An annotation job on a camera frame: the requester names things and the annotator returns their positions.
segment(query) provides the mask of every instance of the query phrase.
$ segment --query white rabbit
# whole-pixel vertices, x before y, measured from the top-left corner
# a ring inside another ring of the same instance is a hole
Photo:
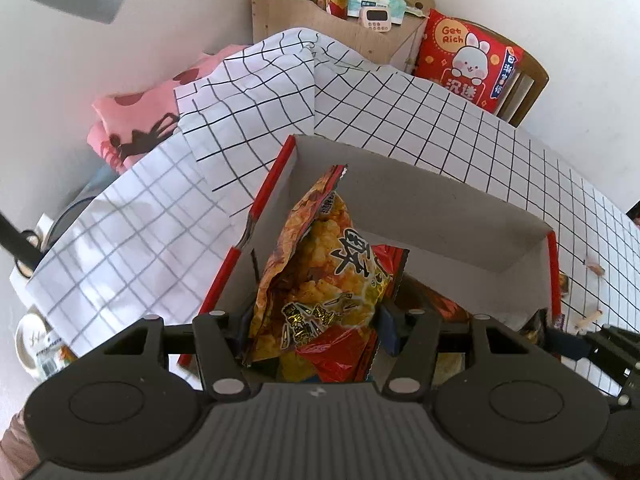
[[[489,73],[486,53],[489,52],[489,43],[481,41],[472,32],[465,38],[466,45],[462,47],[453,58],[453,69],[451,75],[460,77],[461,75],[471,79],[471,83],[479,85]]]

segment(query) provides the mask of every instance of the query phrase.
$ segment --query pink blanket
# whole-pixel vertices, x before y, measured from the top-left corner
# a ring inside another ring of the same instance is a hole
[[[174,88],[209,75],[223,59],[244,48],[229,45],[215,56],[204,54],[190,69],[144,92],[95,100],[100,120],[92,126],[86,141],[123,174],[174,132],[178,123]]]

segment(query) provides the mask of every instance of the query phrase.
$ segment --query rabbit ear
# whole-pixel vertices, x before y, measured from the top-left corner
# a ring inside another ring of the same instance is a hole
[[[478,47],[478,38],[476,38],[476,35],[472,32],[468,33],[466,35],[466,40],[465,40],[466,46],[474,46],[474,47]]]

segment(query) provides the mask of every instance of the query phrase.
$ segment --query silver screw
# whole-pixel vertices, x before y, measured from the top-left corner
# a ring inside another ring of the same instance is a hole
[[[238,379],[218,379],[213,383],[213,391],[220,395],[235,395],[244,390],[244,383]]]
[[[398,377],[389,381],[389,389],[396,394],[414,394],[420,383],[411,377]]]

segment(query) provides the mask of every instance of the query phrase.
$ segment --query black pole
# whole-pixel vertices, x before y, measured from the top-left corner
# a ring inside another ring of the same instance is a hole
[[[0,213],[0,245],[31,270],[36,269],[44,256],[2,213]]]

